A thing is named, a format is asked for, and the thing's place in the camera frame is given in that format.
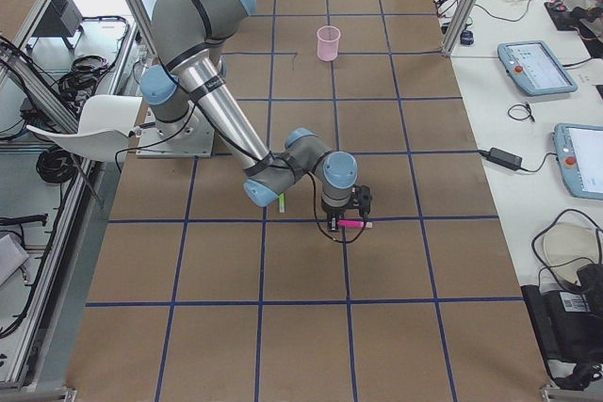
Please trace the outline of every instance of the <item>sticker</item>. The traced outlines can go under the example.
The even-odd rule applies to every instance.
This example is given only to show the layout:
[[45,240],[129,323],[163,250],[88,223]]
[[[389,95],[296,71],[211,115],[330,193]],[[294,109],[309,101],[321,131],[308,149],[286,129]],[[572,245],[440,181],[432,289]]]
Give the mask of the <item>sticker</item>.
[[560,292],[559,295],[562,298],[563,308],[568,313],[589,313],[591,311],[586,298],[583,296],[577,296],[569,292]]

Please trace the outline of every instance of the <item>electronic device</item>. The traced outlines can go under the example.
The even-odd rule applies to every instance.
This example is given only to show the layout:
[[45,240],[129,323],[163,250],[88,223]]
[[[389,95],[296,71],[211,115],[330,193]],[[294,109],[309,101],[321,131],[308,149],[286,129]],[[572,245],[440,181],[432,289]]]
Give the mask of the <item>electronic device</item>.
[[82,13],[73,0],[51,0],[33,37],[72,37],[82,22]]
[[[566,291],[544,294],[536,285],[521,286],[545,366],[557,386],[583,391],[601,379],[603,329],[584,297]],[[576,363],[567,377],[555,377],[548,360]]]
[[529,96],[569,93],[578,89],[543,41],[499,44],[498,58],[517,86]]
[[603,127],[560,123],[555,126],[553,141],[570,193],[603,200]]
[[473,32],[471,30],[463,30],[461,32],[461,45],[471,46],[475,42],[473,38]]
[[572,16],[569,8],[561,0],[545,2],[545,8],[557,30],[576,31],[578,20]]

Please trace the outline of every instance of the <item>power adapter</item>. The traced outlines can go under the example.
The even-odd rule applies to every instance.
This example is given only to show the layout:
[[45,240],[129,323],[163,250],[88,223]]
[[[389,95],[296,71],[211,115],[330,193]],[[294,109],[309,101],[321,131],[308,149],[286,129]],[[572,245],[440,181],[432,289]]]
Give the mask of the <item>power adapter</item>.
[[507,153],[499,148],[490,148],[490,151],[478,150],[480,156],[493,164],[500,165],[505,169],[518,171],[521,169],[521,157],[515,154]]

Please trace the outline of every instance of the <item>brown cardboard surface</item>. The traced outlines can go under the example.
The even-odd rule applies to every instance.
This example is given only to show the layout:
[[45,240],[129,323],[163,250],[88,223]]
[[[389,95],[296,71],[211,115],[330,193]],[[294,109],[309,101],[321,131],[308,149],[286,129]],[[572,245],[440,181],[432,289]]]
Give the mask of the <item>brown cardboard surface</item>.
[[153,400],[166,307],[87,308],[65,383],[77,399]]
[[39,0],[0,0],[0,33],[14,40],[29,11]]
[[447,303],[442,319],[459,400],[539,400],[546,373],[523,301]]
[[[210,159],[128,156],[70,369],[83,400],[116,398],[105,377],[135,380],[128,401],[540,400],[546,376],[433,12],[258,0],[225,46],[229,89],[275,152],[302,126],[354,153],[373,228],[345,246],[358,230],[325,237],[307,176],[283,213],[255,206],[218,138]],[[334,62],[316,57],[328,22],[343,32]]]

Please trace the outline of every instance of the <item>metal mounting plate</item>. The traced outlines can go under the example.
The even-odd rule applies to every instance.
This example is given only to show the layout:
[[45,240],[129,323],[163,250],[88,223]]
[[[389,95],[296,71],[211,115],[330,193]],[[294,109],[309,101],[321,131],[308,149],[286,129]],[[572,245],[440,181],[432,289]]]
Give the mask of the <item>metal mounting plate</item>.
[[[145,122],[155,121],[153,112],[149,109]],[[152,127],[143,129],[140,135],[139,146],[149,146],[163,140],[157,130]],[[166,157],[211,157],[214,144],[214,129],[205,118],[200,118],[199,123],[186,137],[177,140],[168,140],[149,148],[137,150],[138,157],[143,158],[166,158]]]

